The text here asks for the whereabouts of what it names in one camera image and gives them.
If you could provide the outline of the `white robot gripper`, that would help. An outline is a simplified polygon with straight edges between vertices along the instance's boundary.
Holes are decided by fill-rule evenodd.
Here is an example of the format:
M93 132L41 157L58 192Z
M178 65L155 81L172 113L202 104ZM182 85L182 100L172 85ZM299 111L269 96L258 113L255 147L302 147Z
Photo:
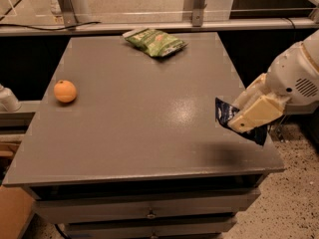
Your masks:
M227 125L244 133L287 115L312 114L319 105L319 30L278 55L232 103L242 111Z

